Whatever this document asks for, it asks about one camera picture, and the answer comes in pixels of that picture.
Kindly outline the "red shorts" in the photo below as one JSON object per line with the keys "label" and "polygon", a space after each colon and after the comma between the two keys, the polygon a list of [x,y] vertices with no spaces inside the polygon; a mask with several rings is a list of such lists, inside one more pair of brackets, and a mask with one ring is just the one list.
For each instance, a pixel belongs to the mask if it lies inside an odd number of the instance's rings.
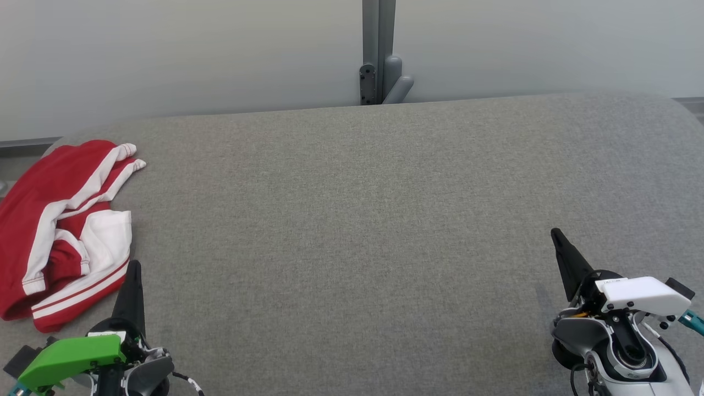
{"label": "red shorts", "polygon": [[45,156],[0,201],[0,281],[21,296],[46,290],[45,270],[58,221],[112,201],[145,168],[133,144],[92,140],[60,146]]}

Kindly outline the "grey metal post with bracket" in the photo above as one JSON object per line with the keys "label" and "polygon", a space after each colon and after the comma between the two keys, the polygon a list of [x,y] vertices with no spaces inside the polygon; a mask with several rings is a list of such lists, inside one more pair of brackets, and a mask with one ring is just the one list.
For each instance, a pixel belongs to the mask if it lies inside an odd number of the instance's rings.
{"label": "grey metal post with bracket", "polygon": [[362,0],[362,66],[360,105],[402,103],[414,85],[403,74],[403,61],[394,54],[397,0]]}

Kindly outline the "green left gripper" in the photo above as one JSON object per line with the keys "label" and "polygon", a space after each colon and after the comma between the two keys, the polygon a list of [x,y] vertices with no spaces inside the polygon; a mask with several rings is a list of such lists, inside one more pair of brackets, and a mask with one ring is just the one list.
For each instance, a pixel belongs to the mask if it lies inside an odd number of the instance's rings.
{"label": "green left gripper", "polygon": [[93,326],[86,336],[63,340],[49,337],[16,383],[32,394],[54,394],[63,381],[88,375],[91,394],[130,394],[128,369],[143,362],[146,336],[141,263],[126,266],[112,318]]}

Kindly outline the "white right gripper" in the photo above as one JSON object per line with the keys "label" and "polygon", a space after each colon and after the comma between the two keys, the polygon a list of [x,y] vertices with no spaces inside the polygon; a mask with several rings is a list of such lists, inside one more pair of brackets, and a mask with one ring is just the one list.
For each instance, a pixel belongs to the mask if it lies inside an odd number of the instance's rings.
{"label": "white right gripper", "polygon": [[551,229],[551,239],[566,300],[588,316],[612,311],[681,316],[692,304],[657,278],[627,278],[613,271],[594,271],[559,228]]}

